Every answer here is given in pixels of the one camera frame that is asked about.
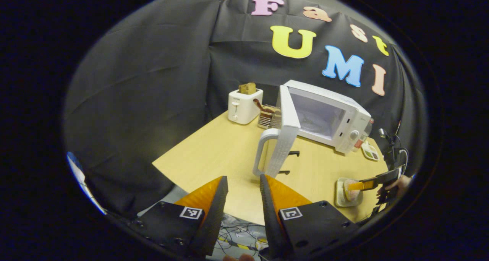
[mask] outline white microwave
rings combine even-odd
[[[348,153],[371,118],[352,98],[295,80],[280,86],[276,106],[280,108],[280,122],[262,132],[253,167],[257,176],[265,173],[276,177],[297,136]],[[264,151],[270,139],[276,140]],[[266,157],[259,169],[262,152]]]

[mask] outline table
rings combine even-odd
[[[264,225],[260,178],[252,173],[258,141],[263,128],[258,117],[248,125],[227,119],[227,111],[168,150],[152,164],[175,184],[190,193],[219,176],[227,176],[229,192],[224,212]],[[381,153],[376,142],[369,143]],[[297,137],[276,179],[308,200],[335,204],[338,178],[366,179],[387,171],[386,163],[365,158],[363,152],[343,154],[334,147]],[[377,203],[377,189],[364,191],[363,202],[355,207],[337,207],[353,222],[364,219]]]

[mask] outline wire basket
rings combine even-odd
[[[282,123],[282,114],[280,108],[267,105],[263,106],[264,109],[271,109],[274,113],[268,113],[264,111],[260,111],[260,118],[258,118],[258,126],[263,129],[268,128],[280,128]]]

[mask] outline microwave door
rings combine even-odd
[[[288,157],[288,153],[292,148],[300,128],[299,119],[297,118],[292,98],[286,86],[280,86],[277,106],[280,108],[280,111],[277,111],[276,115],[272,118],[271,128],[262,132],[258,143],[255,165],[253,167],[253,173],[256,176],[263,173],[273,178],[277,176],[285,159]],[[266,146],[266,142],[271,139],[274,139],[274,141],[269,142]],[[260,159],[265,160],[263,171],[258,169]]]

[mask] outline hand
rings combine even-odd
[[[236,259],[226,254],[222,261],[255,261],[255,258],[249,254],[242,254],[239,259]]]
[[[388,191],[388,190],[391,190],[393,187],[397,186],[399,189],[398,189],[398,193],[396,196],[399,197],[400,195],[402,195],[407,190],[407,187],[409,186],[409,183],[411,182],[411,180],[412,180],[412,178],[406,177],[405,175],[401,175],[400,178],[397,179],[395,182],[393,182],[389,186],[386,186],[385,190]],[[377,196],[379,196],[381,194],[381,190],[382,190],[382,188],[377,191]]]

